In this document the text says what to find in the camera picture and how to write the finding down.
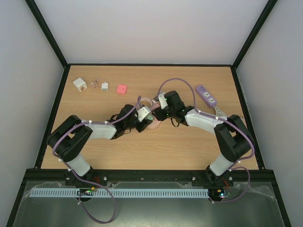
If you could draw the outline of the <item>white tiger cube plug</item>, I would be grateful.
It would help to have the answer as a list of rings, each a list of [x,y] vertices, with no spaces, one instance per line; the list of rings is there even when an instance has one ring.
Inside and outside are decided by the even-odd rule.
[[[87,84],[82,78],[77,78],[73,81],[73,85],[77,88],[79,92],[87,89]]]

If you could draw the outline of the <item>purple power strip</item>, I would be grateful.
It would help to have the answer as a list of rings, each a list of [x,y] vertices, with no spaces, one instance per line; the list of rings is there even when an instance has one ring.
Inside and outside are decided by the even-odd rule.
[[[217,101],[203,85],[196,86],[195,91],[209,108],[217,106]]]

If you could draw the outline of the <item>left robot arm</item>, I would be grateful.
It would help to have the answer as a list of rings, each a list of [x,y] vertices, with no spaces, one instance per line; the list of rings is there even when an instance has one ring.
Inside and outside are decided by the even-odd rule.
[[[71,115],[48,137],[47,144],[69,168],[83,177],[91,169],[80,154],[88,140],[114,140],[132,129],[142,132],[152,123],[149,115],[150,108],[143,106],[137,110],[133,105],[125,105],[119,114],[113,115],[107,122],[86,122]]]

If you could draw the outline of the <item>white charger plug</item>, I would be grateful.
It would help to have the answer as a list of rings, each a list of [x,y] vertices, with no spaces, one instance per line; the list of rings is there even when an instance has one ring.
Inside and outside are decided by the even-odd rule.
[[[108,89],[109,89],[109,84],[108,84],[107,82],[101,83],[101,90],[102,90],[103,92],[108,91]]]

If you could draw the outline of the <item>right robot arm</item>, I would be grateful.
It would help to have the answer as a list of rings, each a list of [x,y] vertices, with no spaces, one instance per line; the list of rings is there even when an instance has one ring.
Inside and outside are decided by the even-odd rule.
[[[216,136],[220,155],[205,170],[211,185],[221,182],[223,174],[231,170],[243,155],[254,151],[254,140],[239,116],[218,117],[193,106],[185,106],[176,91],[158,94],[155,100],[160,104],[153,110],[158,121],[174,119],[177,125],[197,127]]]

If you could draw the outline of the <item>pale pink socket cube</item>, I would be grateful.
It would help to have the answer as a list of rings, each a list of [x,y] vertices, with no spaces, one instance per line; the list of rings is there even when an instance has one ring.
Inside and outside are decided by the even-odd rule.
[[[150,107],[150,110],[153,111],[153,110],[155,110],[155,109],[157,109],[159,107],[160,107],[159,104],[154,104],[153,106]]]

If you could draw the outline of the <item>round pink socket base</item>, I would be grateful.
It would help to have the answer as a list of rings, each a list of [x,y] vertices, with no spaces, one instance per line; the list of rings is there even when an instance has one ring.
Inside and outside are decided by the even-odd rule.
[[[154,120],[152,121],[152,123],[150,123],[150,124],[148,125],[148,128],[149,128],[149,129],[156,129],[157,127],[159,127],[160,123],[161,123],[161,121],[158,121],[157,119],[154,119]]]

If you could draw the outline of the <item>red pink plug adapter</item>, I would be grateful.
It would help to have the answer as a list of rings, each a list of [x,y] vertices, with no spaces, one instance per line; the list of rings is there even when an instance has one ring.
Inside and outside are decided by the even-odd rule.
[[[120,95],[125,95],[127,91],[127,85],[119,84],[117,85],[116,92]]]

